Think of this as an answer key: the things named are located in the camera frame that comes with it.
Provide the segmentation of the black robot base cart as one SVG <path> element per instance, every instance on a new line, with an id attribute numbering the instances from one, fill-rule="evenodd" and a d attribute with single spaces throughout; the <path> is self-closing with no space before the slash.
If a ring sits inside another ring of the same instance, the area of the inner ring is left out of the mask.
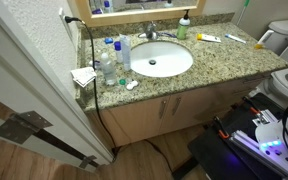
<path id="1" fill-rule="evenodd" d="M 216 119 L 188 148 L 212 180 L 288 180 L 261 154 L 255 135 L 258 126 L 280 121 L 285 110 L 263 94 L 245 98 L 227 120 Z"/>

